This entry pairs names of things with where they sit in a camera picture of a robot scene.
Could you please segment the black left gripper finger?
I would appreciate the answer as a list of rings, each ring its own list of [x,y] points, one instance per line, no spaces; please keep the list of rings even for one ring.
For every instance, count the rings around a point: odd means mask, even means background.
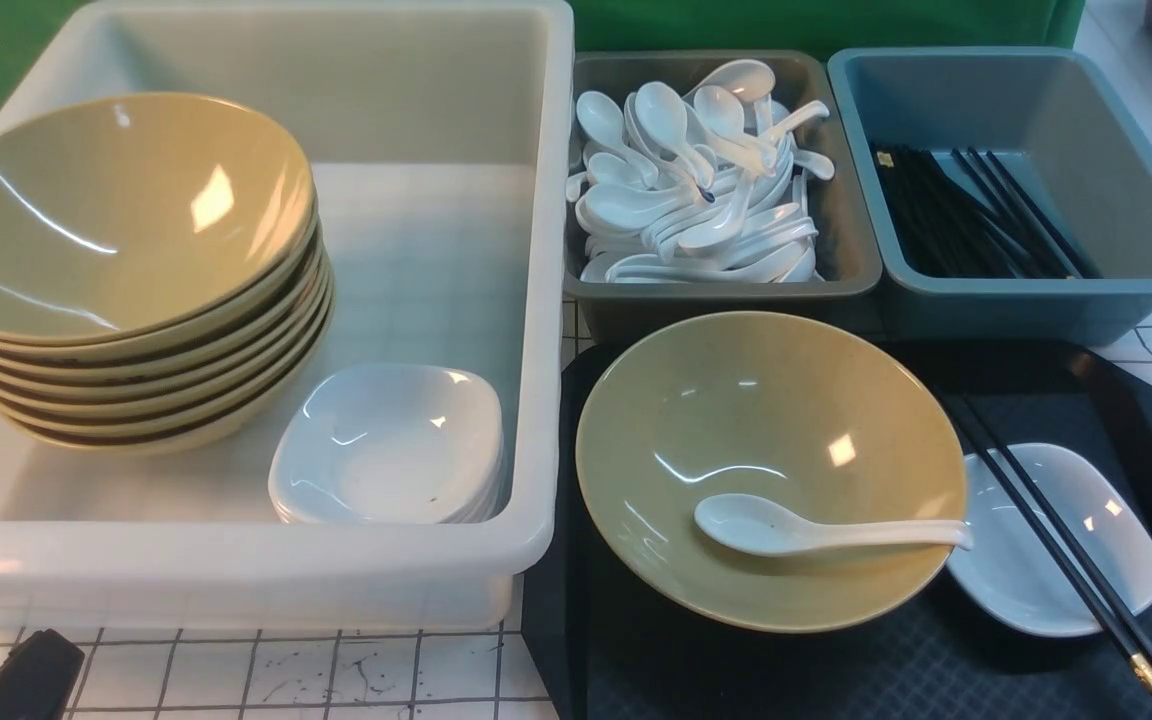
[[[63,719],[84,651],[54,629],[38,630],[0,666],[0,719]]]

